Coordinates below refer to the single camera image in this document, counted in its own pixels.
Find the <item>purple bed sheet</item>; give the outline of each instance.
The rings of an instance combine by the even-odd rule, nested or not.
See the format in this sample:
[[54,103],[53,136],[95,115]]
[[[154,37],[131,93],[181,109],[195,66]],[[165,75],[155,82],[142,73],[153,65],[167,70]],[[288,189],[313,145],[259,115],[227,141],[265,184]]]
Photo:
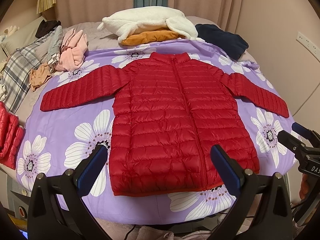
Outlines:
[[[225,73],[238,72],[256,85],[275,94],[272,84],[252,62],[234,62],[220,48],[198,41],[175,40],[139,45],[134,48],[87,51],[84,64],[49,80],[26,122],[26,130],[17,156],[17,180],[32,190],[36,175],[62,174],[75,168],[95,147],[95,142],[110,145],[114,98],[100,98],[90,104],[52,112],[41,112],[44,93],[77,80],[90,71],[111,64],[124,67],[129,62],[150,57],[152,52],[180,54],[221,68]],[[281,130],[297,136],[292,116],[283,118],[256,108],[243,98],[236,98],[239,115],[258,152],[260,174],[285,174],[295,163],[294,154],[277,141]],[[62,208],[66,208],[60,197]],[[94,217],[124,224],[170,224],[200,219],[229,208],[235,200],[224,185],[204,192],[183,192],[147,197],[114,196],[108,175],[108,163],[98,176],[90,194],[83,200]]]

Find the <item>silver screw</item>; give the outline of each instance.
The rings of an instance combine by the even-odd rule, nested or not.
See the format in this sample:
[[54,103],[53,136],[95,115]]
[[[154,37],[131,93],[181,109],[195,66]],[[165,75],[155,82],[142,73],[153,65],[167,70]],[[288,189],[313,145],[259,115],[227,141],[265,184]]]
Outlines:
[[67,176],[70,176],[72,173],[73,173],[73,169],[67,169],[64,173],[67,175]]
[[37,175],[37,179],[42,179],[42,178],[43,178],[43,176],[44,176],[44,174],[43,174],[43,173],[39,173],[39,174]]
[[275,176],[276,176],[277,179],[281,179],[282,178],[282,175],[279,172],[276,172]]
[[244,170],[244,173],[247,174],[248,176],[250,176],[250,175],[253,174],[253,171],[250,170],[250,169],[245,169],[245,170]]

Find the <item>jacket collar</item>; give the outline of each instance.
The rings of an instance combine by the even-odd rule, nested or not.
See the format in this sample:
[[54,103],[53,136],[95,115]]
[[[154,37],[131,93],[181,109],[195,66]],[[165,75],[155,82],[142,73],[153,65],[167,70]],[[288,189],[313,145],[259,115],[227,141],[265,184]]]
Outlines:
[[171,63],[172,61],[174,61],[178,64],[190,60],[190,57],[186,52],[182,54],[159,54],[156,52],[152,52],[150,58],[164,63]]

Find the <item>wall socket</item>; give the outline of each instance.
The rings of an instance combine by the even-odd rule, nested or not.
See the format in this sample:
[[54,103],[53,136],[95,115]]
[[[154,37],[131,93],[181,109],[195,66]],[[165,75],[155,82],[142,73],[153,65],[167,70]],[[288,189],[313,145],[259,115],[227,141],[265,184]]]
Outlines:
[[320,47],[314,44],[310,39],[298,32],[297,41],[299,41],[307,50],[309,50],[317,60],[320,61]]

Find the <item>blue gripper pad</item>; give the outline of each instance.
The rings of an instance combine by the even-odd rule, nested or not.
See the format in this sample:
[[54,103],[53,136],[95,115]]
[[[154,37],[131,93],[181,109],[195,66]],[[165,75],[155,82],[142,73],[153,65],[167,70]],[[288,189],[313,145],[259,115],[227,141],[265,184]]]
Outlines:
[[292,124],[292,130],[307,140],[310,140],[312,136],[312,132],[309,129],[303,127],[301,124],[298,124],[297,122],[294,122]]
[[106,164],[108,159],[108,149],[101,145],[97,150],[93,150],[92,154],[83,161],[87,161],[83,172],[79,175],[76,181],[78,195],[87,196],[95,183],[100,171]]
[[244,183],[241,166],[234,159],[231,159],[218,144],[211,147],[210,156],[229,193],[238,197]]

